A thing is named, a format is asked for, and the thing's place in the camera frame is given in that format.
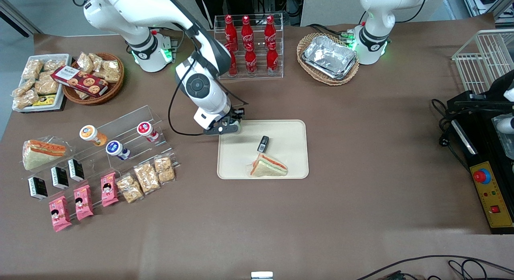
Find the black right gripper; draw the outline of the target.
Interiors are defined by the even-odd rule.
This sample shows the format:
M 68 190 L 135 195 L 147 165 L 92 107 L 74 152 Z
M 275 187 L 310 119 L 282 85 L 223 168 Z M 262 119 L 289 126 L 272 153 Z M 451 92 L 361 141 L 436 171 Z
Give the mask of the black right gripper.
M 232 108 L 219 122 L 221 126 L 239 125 L 245 119 L 245 108 Z

